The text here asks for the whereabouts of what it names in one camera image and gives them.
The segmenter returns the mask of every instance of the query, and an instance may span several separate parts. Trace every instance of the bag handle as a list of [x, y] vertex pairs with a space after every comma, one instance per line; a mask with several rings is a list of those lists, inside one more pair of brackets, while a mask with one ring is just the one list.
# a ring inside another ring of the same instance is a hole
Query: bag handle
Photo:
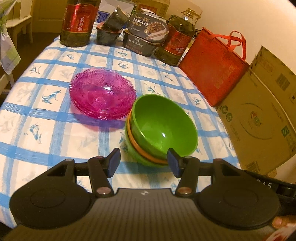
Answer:
[[[242, 36], [242, 38], [240, 39], [238, 37], [232, 36], [233, 32], [239, 33]], [[244, 36], [240, 32], [232, 31], [229, 36], [228, 35], [221, 35], [221, 34], [213, 34], [212, 35], [212, 38], [217, 38], [217, 37], [228, 40], [227, 46], [228, 46], [228, 50], [230, 52], [233, 52], [237, 46], [240, 46], [242, 44], [242, 59], [246, 60], [246, 39], [244, 38]], [[231, 41], [238, 41], [239, 44], [231, 45]]]

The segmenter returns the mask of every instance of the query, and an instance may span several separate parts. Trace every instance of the cooking oil bottle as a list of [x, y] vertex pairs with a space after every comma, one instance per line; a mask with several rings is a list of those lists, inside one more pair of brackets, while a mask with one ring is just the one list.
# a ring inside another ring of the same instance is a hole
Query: cooking oil bottle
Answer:
[[168, 21], [169, 34], [154, 55], [162, 62], [176, 66], [195, 34], [195, 24], [200, 16], [188, 8], [182, 16], [174, 16]]
[[94, 20], [101, 0], [68, 0], [60, 42], [68, 47], [81, 47], [89, 43]]

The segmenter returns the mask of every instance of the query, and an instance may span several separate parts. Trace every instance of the orange bowl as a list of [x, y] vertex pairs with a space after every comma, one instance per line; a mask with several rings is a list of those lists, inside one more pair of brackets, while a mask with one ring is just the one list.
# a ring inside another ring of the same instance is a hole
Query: orange bowl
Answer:
[[145, 157], [146, 159], [148, 159], [151, 162], [157, 163], [157, 164], [162, 164], [162, 165], [167, 165], [168, 161], [167, 160], [163, 160], [163, 159], [158, 159], [154, 156], [151, 156], [149, 153], [147, 153], [146, 151], [144, 151], [139, 145], [138, 143], [135, 141], [132, 133], [131, 133], [131, 126], [130, 126], [130, 117], [131, 117], [131, 112], [128, 114], [128, 118], [127, 118], [127, 129], [128, 129], [128, 138], [130, 139], [131, 144], [133, 145], [133, 147], [136, 149], [136, 151], [143, 157]]

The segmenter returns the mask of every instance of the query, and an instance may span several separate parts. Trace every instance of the screw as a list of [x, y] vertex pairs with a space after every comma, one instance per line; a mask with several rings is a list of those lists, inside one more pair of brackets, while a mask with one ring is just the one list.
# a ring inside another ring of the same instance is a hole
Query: screw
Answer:
[[96, 190], [96, 192], [101, 195], [106, 195], [111, 192], [111, 189], [109, 187], [100, 187]]
[[188, 195], [192, 193], [192, 189], [189, 187], [181, 187], [177, 190], [177, 192], [183, 195]]

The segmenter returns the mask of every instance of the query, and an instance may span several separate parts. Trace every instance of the hand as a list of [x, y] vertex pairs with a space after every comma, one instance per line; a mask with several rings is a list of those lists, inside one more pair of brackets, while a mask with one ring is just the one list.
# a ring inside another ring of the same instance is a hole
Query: hand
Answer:
[[272, 226], [275, 229], [279, 229], [288, 223], [296, 224], [296, 216], [288, 215], [288, 216], [282, 216], [282, 217], [275, 217], [274, 220], [272, 221]]

